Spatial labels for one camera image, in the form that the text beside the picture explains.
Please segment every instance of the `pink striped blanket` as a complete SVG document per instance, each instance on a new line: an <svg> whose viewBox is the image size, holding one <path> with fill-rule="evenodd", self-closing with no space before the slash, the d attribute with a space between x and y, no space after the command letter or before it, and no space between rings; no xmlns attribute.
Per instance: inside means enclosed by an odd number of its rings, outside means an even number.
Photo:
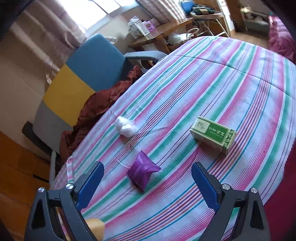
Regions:
<svg viewBox="0 0 296 241"><path fill-rule="evenodd" d="M105 222L104 240L198 240L214 212L191 177L200 161L234 189L256 187L263 203L279 185L295 138L296 66L236 39L193 39L144 74L104 114L56 177L74 182L94 161L105 175L84 218ZM134 120L132 138L114 127ZM237 131L227 156L197 143L189 128L198 116ZM144 193L126 172L143 150L161 167ZM234 209L224 234L231 233Z"/></svg>

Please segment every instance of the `dark red blanket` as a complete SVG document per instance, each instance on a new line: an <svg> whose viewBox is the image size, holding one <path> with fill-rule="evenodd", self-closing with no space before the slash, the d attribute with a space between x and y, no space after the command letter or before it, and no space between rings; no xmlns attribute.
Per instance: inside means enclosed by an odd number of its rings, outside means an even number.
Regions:
<svg viewBox="0 0 296 241"><path fill-rule="evenodd" d="M284 177L264 205L271 240L296 240L296 142L285 164Z"/></svg>
<svg viewBox="0 0 296 241"><path fill-rule="evenodd" d="M296 64L296 44L291 34L277 16L269 16L269 49Z"/></svg>
<svg viewBox="0 0 296 241"><path fill-rule="evenodd" d="M79 114L76 125L73 126L73 131L64 131L61 136L59 150L62 163L72 155L102 115L142 74L140 67L136 65L128 73L127 80L119 81L112 88L98 91L89 97Z"/></svg>

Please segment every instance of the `wooden door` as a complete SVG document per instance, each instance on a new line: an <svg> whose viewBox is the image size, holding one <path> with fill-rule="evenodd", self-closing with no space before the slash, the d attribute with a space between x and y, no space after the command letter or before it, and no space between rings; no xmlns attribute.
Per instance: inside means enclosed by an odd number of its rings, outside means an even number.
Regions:
<svg viewBox="0 0 296 241"><path fill-rule="evenodd" d="M240 12L241 4L239 0L225 0L225 2L227 3L231 19L237 22L237 29L244 31L245 26Z"/></svg>

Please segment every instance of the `wooden floor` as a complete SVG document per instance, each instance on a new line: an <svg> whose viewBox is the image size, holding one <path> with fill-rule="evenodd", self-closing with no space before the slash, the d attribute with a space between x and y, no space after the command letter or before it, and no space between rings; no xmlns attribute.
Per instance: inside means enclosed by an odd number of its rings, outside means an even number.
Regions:
<svg viewBox="0 0 296 241"><path fill-rule="evenodd" d="M268 49L268 36L254 32L232 32L231 38L245 41Z"/></svg>
<svg viewBox="0 0 296 241"><path fill-rule="evenodd" d="M31 203L38 187L48 183L49 164L0 132L0 220L18 240L23 240Z"/></svg>

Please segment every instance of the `wooden table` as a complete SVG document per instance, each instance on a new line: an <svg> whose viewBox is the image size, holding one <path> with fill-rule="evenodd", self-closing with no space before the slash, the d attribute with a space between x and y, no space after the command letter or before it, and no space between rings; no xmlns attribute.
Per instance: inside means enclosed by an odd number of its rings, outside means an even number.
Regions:
<svg viewBox="0 0 296 241"><path fill-rule="evenodd" d="M170 50L168 49L167 45L162 41L162 39L170 33L174 32L175 30L184 27L192 22L193 18L185 18L182 20L176 20L169 23L165 23L163 25L158 26L155 31L135 40L128 46L134 49L135 51L143 51L143 45L154 43L160 51L169 54Z"/></svg>

